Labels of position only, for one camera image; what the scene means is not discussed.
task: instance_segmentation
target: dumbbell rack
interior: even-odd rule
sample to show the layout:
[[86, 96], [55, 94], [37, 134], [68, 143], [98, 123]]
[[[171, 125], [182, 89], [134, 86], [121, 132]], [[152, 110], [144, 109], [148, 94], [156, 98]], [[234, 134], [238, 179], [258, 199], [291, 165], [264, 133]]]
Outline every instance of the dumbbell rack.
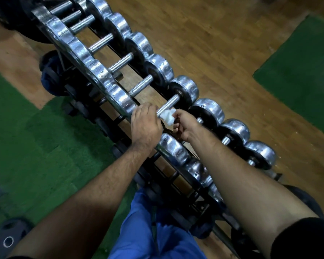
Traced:
[[[99, 125], [103, 133], [114, 143], [113, 153], [119, 157], [130, 146], [130, 138], [118, 127], [118, 124], [127, 119], [133, 108], [139, 103], [128, 96], [127, 91], [99, 61], [95, 60], [87, 48], [75, 38], [75, 34], [88, 26], [99, 38], [104, 38], [107, 31], [98, 18], [94, 18], [85, 4], [85, 0], [66, 1], [56, 8], [48, 10], [44, 6], [36, 8], [33, 13], [39, 21], [39, 29], [56, 46], [60, 59], [65, 68], [62, 80], [65, 90], [77, 102], [78, 110], [91, 122]], [[56, 15], [63, 11], [72, 11], [69, 16], [59, 19]], [[74, 26], [65, 26], [74, 19], [82, 19]], [[118, 42], [108, 44], [120, 58], [127, 55], [127, 51]], [[143, 66], [136, 61], [128, 64], [142, 78], [147, 77]], [[164, 99], [171, 98], [167, 89], [162, 89], [154, 81], [150, 84]], [[121, 114], [120, 117], [112, 120], [89, 95], [91, 89], [98, 89], [105, 98]], [[171, 131], [164, 127], [164, 133], [171, 135]], [[190, 156], [195, 157], [192, 152], [186, 149]], [[167, 177], [156, 165], [155, 161], [164, 157], [175, 169], [171, 177]], [[186, 196], [174, 184], [175, 179], [181, 175], [188, 182], [194, 191]], [[149, 197], [159, 204], [169, 207], [171, 215], [185, 230], [191, 231], [199, 238], [209, 235], [211, 229], [215, 234], [236, 254], [230, 239], [214, 223], [216, 220], [225, 220], [235, 229], [239, 229], [239, 224], [230, 215], [223, 202], [217, 202], [209, 194], [208, 189], [185, 170], [185, 167], [178, 166], [170, 162], [163, 147], [157, 148], [157, 153], [143, 163], [134, 180], [142, 187], [146, 187]]]

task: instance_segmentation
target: green artificial turf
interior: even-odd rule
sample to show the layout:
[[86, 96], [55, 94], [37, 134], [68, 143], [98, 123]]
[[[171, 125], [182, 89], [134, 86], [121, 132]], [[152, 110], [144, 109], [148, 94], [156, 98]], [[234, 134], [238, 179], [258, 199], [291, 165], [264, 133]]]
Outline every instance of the green artificial turf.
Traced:
[[[113, 143], [83, 117], [65, 115], [63, 100], [38, 110], [0, 75], [0, 223], [38, 223], [114, 161]], [[134, 193], [131, 185], [94, 258], [109, 254]]]
[[324, 20], [307, 16], [253, 77], [324, 133]]

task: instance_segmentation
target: forearm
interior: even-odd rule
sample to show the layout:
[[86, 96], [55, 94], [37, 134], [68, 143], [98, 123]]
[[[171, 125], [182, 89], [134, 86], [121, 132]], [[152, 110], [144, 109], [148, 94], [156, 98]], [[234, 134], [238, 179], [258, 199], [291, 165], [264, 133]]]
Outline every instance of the forearm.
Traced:
[[265, 257], [286, 227], [316, 215], [290, 191], [248, 165], [210, 131], [200, 127], [190, 143], [231, 213]]
[[44, 218], [13, 250], [40, 258], [90, 258], [101, 243], [125, 191], [149, 153], [133, 146]]

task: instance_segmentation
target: white cloth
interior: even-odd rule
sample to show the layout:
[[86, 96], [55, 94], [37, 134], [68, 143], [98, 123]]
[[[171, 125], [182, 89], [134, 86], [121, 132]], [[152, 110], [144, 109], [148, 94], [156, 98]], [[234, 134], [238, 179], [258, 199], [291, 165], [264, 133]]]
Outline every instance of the white cloth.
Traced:
[[172, 115], [175, 112], [176, 112], [176, 109], [164, 110], [161, 113], [160, 118], [163, 121], [165, 121], [168, 124], [168, 126], [170, 126], [174, 123], [175, 118]]

